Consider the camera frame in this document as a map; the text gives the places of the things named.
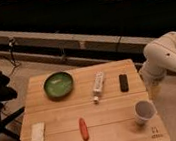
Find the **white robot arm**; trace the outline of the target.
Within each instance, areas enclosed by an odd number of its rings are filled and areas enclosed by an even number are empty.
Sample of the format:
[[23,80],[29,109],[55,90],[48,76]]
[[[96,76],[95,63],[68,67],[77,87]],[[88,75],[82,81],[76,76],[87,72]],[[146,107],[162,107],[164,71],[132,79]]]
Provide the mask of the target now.
[[139,70],[146,90],[152,100],[159,94],[160,81],[167,71],[176,73],[176,32],[168,32],[149,42],[144,48],[145,61]]

